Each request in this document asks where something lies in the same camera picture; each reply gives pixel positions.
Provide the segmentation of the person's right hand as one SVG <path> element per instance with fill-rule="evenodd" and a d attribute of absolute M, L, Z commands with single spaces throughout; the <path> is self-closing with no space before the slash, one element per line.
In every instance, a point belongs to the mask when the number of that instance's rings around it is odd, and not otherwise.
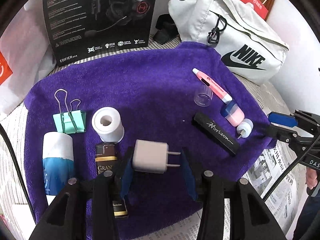
<path fill-rule="evenodd" d="M 318 174 L 316 170 L 313 170 L 309 167 L 306 168 L 306 184 L 307 184 L 307 193 L 312 194 L 312 190 L 318 186 Z"/>

